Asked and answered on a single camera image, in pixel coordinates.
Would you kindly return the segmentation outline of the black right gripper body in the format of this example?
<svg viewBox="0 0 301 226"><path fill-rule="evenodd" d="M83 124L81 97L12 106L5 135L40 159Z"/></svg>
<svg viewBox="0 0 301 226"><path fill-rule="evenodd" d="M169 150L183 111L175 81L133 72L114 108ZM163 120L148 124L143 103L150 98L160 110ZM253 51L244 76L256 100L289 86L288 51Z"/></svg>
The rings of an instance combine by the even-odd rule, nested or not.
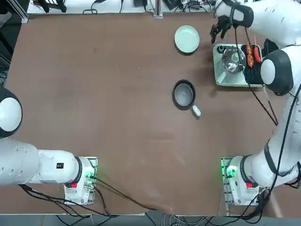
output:
<svg viewBox="0 0 301 226"><path fill-rule="evenodd" d="M218 30L228 30L232 27L231 19L228 16L219 16L216 26Z"/></svg>

